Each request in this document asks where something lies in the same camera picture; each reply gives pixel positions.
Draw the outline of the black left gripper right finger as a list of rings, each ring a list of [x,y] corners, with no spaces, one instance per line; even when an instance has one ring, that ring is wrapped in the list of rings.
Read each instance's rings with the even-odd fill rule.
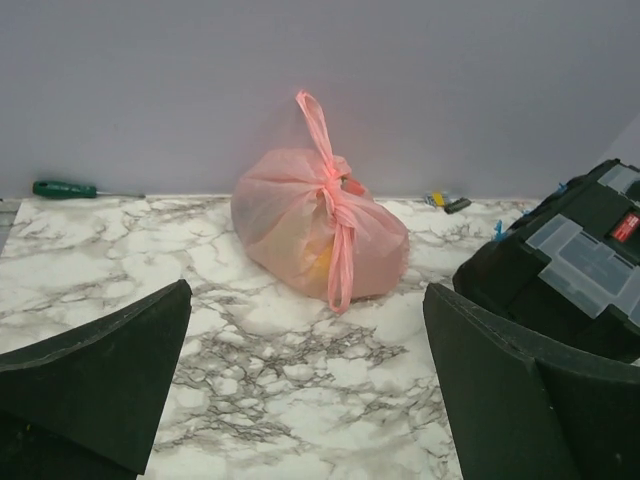
[[[423,316],[466,479],[636,479],[639,369],[431,283]]]

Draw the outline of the pink plastic bag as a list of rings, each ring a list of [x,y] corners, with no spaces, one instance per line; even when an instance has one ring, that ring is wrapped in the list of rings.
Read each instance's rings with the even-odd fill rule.
[[[232,221],[252,260],[342,314],[353,300],[398,284],[409,233],[334,153],[320,103],[305,90],[296,102],[312,147],[271,150],[242,175]]]

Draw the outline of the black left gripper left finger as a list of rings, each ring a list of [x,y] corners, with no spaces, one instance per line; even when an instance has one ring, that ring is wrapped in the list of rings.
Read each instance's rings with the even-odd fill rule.
[[[144,474],[191,315],[184,280],[1,356],[4,479]]]

